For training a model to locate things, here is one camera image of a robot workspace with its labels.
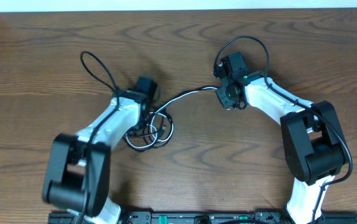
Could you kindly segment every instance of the wooden table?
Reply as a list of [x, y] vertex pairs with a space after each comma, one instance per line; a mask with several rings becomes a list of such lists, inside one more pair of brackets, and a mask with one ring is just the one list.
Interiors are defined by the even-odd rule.
[[[40, 192], [53, 138], [86, 127], [110, 101], [82, 68], [82, 50], [97, 54], [124, 88], [139, 75], [154, 78], [167, 100], [218, 85], [217, 51], [244, 34], [266, 44], [280, 86], [334, 104], [354, 171], [329, 187], [323, 208], [357, 211], [357, 9], [0, 13], [0, 223], [46, 222], [53, 207]], [[237, 50], [264, 68], [257, 43], [240, 40], [223, 55]], [[224, 110], [212, 91], [169, 112], [176, 132], [167, 147], [137, 154], [121, 142], [113, 151], [116, 203], [164, 211], [285, 206], [293, 175], [272, 119], [255, 108]]]

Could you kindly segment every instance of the robotic arm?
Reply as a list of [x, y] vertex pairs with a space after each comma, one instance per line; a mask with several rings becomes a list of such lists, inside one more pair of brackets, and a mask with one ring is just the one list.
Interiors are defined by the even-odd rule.
[[[52, 145], [43, 201], [74, 214], [84, 212], [88, 222], [116, 223], [121, 209], [108, 198], [110, 151], [128, 130], [145, 122], [156, 89], [153, 80], [139, 78], [134, 90], [118, 93], [120, 105], [115, 113], [112, 111], [117, 98], [113, 97], [109, 107], [87, 128], [75, 136], [59, 134]], [[89, 144], [94, 127], [101, 122], [104, 123]], [[72, 166], [88, 166], [88, 172], [83, 175], [69, 170]]]
[[[252, 73], [240, 52], [222, 58], [221, 62], [215, 72], [222, 83], [222, 87], [216, 90], [221, 105], [242, 110], [250, 105], [281, 125], [286, 162], [295, 176], [286, 210], [295, 223], [311, 222], [320, 186], [335, 178], [346, 159], [337, 137], [312, 113], [282, 95], [319, 111], [344, 139], [334, 107], [327, 101], [314, 104], [300, 99], [277, 86], [271, 78], [265, 78], [263, 72]], [[269, 88], [270, 85], [274, 85], [281, 95]], [[313, 131], [321, 131], [322, 135], [311, 141], [308, 133]], [[321, 216], [325, 193], [314, 211], [315, 218]]]

